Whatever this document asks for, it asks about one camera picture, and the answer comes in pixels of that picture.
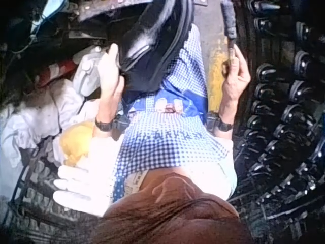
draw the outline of white rag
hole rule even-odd
[[[9,105],[1,111],[1,195],[11,198],[12,191],[9,188],[13,190],[15,184],[12,186],[11,182],[4,182],[3,175],[18,178],[19,170],[12,168],[21,168],[19,148],[36,148],[42,138],[55,136],[60,128],[69,127],[71,117],[78,114],[83,101],[84,97],[76,93],[71,81],[62,79],[24,96],[16,109]]]

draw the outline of yellow paint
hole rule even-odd
[[[223,39],[217,40],[217,47],[210,53],[208,97],[209,110],[219,110],[222,98],[222,63],[227,60],[227,42]]]

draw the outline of floor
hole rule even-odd
[[[201,33],[203,62],[208,80],[209,110],[218,110],[222,97],[221,65],[227,60],[227,39],[223,34],[220,0],[202,0],[208,6],[196,5],[194,22]]]

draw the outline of checkered shirt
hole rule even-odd
[[[134,105],[130,110],[131,124],[116,160],[113,202],[124,196],[124,181],[130,174],[180,166],[188,169],[189,174],[199,170],[202,177],[206,172],[209,177],[224,178],[233,192],[237,178],[232,142],[226,145],[213,137],[203,124],[208,110],[207,88],[200,35],[195,25],[178,58],[170,64],[161,90],[162,93],[148,94],[144,100],[137,101],[144,104],[141,109]],[[167,97],[177,94],[184,100],[184,113],[156,112],[159,94]],[[220,186],[218,183],[213,187],[222,187],[223,183]]]

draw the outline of wristwatch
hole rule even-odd
[[[218,128],[220,131],[227,132],[232,130],[234,125],[224,123],[219,114],[213,111],[208,113],[207,118],[207,130],[213,133],[215,128]]]
[[[97,117],[95,119],[95,125],[97,126],[97,128],[102,131],[102,132],[109,132],[114,128],[114,120],[112,120],[109,123],[104,123],[104,122],[100,122],[97,120]]]
[[[119,131],[125,131],[126,128],[130,125],[130,120],[126,115],[117,114],[115,118],[109,122],[104,123],[95,119],[95,125],[100,131],[109,132],[112,129],[118,129]]]

